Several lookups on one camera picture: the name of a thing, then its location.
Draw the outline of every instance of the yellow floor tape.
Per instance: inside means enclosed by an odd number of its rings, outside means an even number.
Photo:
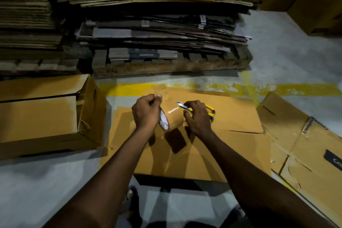
[[[203,87],[197,83],[188,84],[167,84],[169,87],[182,87],[191,89],[204,89],[218,92],[229,93],[232,97],[249,96],[254,103],[259,103],[258,95],[267,96],[271,91],[279,96],[329,96],[340,97],[342,92],[337,84],[268,84],[264,86],[253,86],[249,76],[242,73],[243,84],[209,83]],[[106,96],[142,96],[144,88],[151,88],[156,84],[137,83],[137,84],[115,84],[99,82],[100,89]]]

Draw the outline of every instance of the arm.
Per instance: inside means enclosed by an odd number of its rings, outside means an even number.
[[[160,120],[161,96],[148,95],[132,107],[136,129],[110,160],[44,226],[114,227],[142,151]]]
[[[219,139],[212,131],[208,112],[200,101],[190,101],[191,117],[184,117],[191,131],[206,145],[222,169],[237,201],[256,227],[332,227],[298,196],[259,170]]]

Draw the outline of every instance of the person's left hand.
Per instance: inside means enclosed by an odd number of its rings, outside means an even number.
[[[153,131],[160,121],[160,104],[162,97],[160,94],[154,96],[149,94],[139,98],[132,106],[136,129],[148,129]]]

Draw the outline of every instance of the scissors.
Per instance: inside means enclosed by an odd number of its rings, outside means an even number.
[[[176,101],[176,102],[177,102],[177,104],[178,104],[180,107],[182,107],[182,108],[184,108],[184,109],[187,109],[187,110],[189,110],[190,112],[193,111],[191,107],[187,107],[187,106],[184,105],[182,102],[179,102],[179,101]],[[216,111],[215,111],[215,109],[213,109],[210,105],[205,105],[205,106],[206,106],[207,109],[209,109],[209,110],[211,111],[211,112],[208,112],[208,115],[209,115],[209,118],[210,118],[210,122],[212,123],[212,122],[214,122],[214,116],[216,115]]]

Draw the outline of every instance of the open cardboard box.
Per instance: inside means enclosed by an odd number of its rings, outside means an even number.
[[[271,174],[270,142],[251,100],[230,98],[221,92],[203,92],[181,88],[166,88],[175,102],[200,100],[216,110],[212,129],[235,151],[252,164]],[[157,94],[155,89],[144,90],[144,95]],[[100,165],[120,148],[134,131],[130,108],[118,107],[109,134],[108,154]],[[164,132],[156,127],[155,135],[147,143],[135,174],[148,174],[173,178],[188,178],[227,182],[219,165],[205,145],[185,125]]]
[[[342,227],[342,139],[275,93],[258,107],[272,169]]]
[[[0,82],[0,159],[103,142],[106,98],[90,75]]]

